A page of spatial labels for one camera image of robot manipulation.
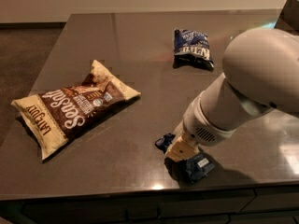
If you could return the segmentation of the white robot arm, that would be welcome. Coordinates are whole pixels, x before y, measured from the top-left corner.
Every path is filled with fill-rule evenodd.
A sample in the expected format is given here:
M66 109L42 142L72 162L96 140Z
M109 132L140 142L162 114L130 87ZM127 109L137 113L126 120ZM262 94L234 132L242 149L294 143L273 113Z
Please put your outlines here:
M274 109L299 114L299 35L285 24L250 29L230 42L222 73L189 104L165 155L192 158L200 145L215 146Z

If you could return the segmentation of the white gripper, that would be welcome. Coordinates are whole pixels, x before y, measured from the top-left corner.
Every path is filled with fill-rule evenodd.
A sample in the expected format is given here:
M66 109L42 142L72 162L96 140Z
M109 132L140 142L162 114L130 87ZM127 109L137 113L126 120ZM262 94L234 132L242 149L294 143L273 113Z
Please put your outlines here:
M179 162L195 156L199 152L197 144L212 147L230 138L235 129L223 130L216 127L204 115L201 107L201 92L186 109L182 121L175 128L176 136L165 156Z

